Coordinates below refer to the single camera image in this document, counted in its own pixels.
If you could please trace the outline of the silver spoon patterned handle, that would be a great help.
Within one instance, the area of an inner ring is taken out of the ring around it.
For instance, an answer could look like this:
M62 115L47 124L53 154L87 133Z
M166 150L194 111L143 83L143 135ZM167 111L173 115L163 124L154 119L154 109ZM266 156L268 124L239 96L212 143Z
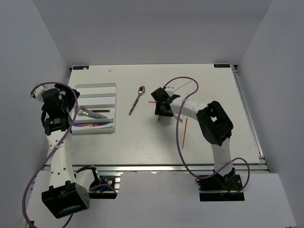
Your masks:
M133 105L132 105L132 107L131 107L131 109L130 109L130 111L129 111L129 115L131 115L132 113L133 113L133 111L134 111L134 109L135 109L135 107L136 107L136 105L137 105L137 103L138 103L138 101L139 101L139 99L141 98L141 96L143 96L145 94L145 86L140 86L139 87L139 89L138 89L138 95L137 95L137 98L136 98L136 100L135 100L135 102L133 103Z

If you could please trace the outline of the fork with pink handle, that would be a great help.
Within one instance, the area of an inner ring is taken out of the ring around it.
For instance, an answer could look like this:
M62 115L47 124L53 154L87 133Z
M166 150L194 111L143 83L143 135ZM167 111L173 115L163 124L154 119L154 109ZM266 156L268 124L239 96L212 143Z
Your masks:
M78 107L76 113L79 116L87 116L87 117L90 117L93 119L107 119L108 118L107 116L93 112L93 111L85 109L83 107Z

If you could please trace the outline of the silver spoon iridescent handle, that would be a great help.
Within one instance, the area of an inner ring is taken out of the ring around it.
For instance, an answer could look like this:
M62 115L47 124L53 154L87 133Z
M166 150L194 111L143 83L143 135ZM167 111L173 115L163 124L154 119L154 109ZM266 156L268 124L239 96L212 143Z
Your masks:
M181 118L179 118L177 115L173 115L173 117L179 122L179 123L182 123L183 120Z

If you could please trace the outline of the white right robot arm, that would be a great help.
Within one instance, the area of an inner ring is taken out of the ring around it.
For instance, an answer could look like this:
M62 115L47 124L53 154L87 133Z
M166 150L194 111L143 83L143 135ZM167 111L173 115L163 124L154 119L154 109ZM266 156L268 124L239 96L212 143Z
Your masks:
M217 101L209 104L181 99L180 95L158 88L151 93L156 102L155 114L173 117L183 115L198 121L201 132L210 143L215 173L212 178L219 189L226 189L232 183L235 168L231 163L230 138L233 123Z

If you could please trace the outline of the knife with teal handle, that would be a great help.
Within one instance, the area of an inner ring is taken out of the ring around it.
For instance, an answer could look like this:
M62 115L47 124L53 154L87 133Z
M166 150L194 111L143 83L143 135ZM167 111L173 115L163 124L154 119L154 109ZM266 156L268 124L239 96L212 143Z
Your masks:
M107 119L107 116L98 114L98 113L88 113L88 112L78 112L77 115L79 116L87 116L93 119Z

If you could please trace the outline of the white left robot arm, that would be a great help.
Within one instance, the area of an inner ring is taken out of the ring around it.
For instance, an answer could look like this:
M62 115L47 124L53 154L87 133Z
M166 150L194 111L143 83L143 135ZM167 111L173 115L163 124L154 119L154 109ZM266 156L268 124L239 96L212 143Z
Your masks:
M98 171L93 165L73 171L72 132L70 116L79 92L64 85L43 89L41 121L49 143L50 181L41 194L42 202L57 219L90 207L89 191L100 185Z

